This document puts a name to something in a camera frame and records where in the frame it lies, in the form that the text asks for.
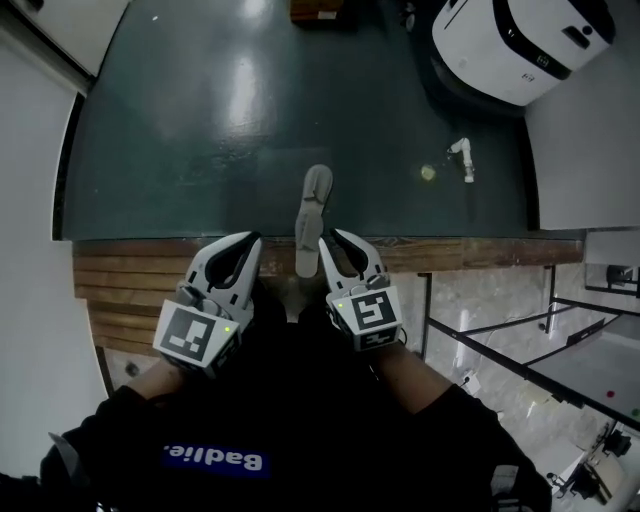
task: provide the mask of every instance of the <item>slipper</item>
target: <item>slipper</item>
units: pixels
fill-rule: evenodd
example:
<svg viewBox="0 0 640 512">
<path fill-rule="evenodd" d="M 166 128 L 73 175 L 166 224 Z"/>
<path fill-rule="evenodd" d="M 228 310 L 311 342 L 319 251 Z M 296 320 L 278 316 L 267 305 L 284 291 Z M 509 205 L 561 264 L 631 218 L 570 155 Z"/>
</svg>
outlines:
<svg viewBox="0 0 640 512">
<path fill-rule="evenodd" d="M 296 274 L 313 277 L 318 271 L 318 242 L 324 229 L 322 211 L 333 186 L 333 173 L 326 165 L 314 165 L 304 177 L 302 203 L 296 219 Z"/>
</svg>

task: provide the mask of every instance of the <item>wooden plank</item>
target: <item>wooden plank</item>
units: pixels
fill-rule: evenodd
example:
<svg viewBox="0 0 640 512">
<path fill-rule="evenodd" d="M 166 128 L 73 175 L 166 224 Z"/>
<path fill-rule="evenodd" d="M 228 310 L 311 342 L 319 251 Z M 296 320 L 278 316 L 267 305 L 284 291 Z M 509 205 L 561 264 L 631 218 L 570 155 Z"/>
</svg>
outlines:
<svg viewBox="0 0 640 512">
<path fill-rule="evenodd" d="M 514 265 L 562 265 L 581 263 L 584 243 L 580 240 L 514 240 Z"/>
<path fill-rule="evenodd" d="M 79 242 L 74 244 L 74 269 L 79 271 L 178 274 L 184 275 L 191 257 L 213 239 L 128 240 Z M 367 239 L 378 249 L 389 272 L 433 272 L 465 268 L 496 268 L 512 265 L 551 265 L 582 261 L 583 244 L 574 240 L 501 239 L 501 238 L 411 238 L 382 237 Z M 295 242 L 291 238 L 265 238 L 260 274 L 295 275 Z M 338 262 L 346 263 L 335 244 L 330 248 Z M 84 279 L 98 276 L 81 274 Z M 124 277 L 114 277 L 123 287 Z M 131 279 L 143 280 L 142 277 Z M 139 288 L 166 289 L 171 278 L 161 284 Z M 93 285 L 83 281 L 77 284 Z"/>
<path fill-rule="evenodd" d="M 108 338 L 117 338 L 119 340 L 135 341 L 137 343 L 153 345 L 153 331 L 91 322 L 91 332 L 94 336 L 106 336 Z"/>
<path fill-rule="evenodd" d="M 97 286 L 76 286 L 75 292 L 77 298 L 87 299 L 89 301 L 155 307 L 162 307 L 165 299 L 172 299 L 174 297 L 174 292 L 100 288 Z"/>
<path fill-rule="evenodd" d="M 97 347 L 120 350 L 122 352 L 129 352 L 130 354 L 160 357 L 160 352 L 155 350 L 153 346 L 146 343 L 136 343 L 135 341 L 120 340 L 117 338 L 109 338 L 107 336 L 94 336 L 93 342 Z"/>
<path fill-rule="evenodd" d="M 462 242 L 461 269 L 510 267 L 513 240 L 509 238 L 465 238 Z"/>
<path fill-rule="evenodd" d="M 389 272 L 434 272 L 462 266 L 460 238 L 380 238 L 370 240 Z"/>
<path fill-rule="evenodd" d="M 158 317 L 126 315 L 109 311 L 89 310 L 89 319 L 96 324 L 144 329 L 147 331 L 155 331 L 158 326 Z"/>
<path fill-rule="evenodd" d="M 580 263 L 584 244 L 579 240 L 509 238 L 463 239 L 463 269 Z"/>
<path fill-rule="evenodd" d="M 88 301 L 89 314 L 94 312 L 123 313 L 125 315 L 150 316 L 156 319 L 160 316 L 159 306 L 142 306 L 139 304 L 117 304 L 114 302 Z"/>
<path fill-rule="evenodd" d="M 184 274 L 142 274 L 89 270 L 74 270 L 73 272 L 73 282 L 76 286 L 103 286 L 137 290 L 175 291 L 180 279 L 184 279 Z"/>
<path fill-rule="evenodd" d="M 91 240 L 73 242 L 74 256 L 187 256 L 218 238 L 176 238 L 148 240 Z"/>
<path fill-rule="evenodd" d="M 73 269 L 184 275 L 191 259 L 176 256 L 76 256 L 73 258 Z"/>
</svg>

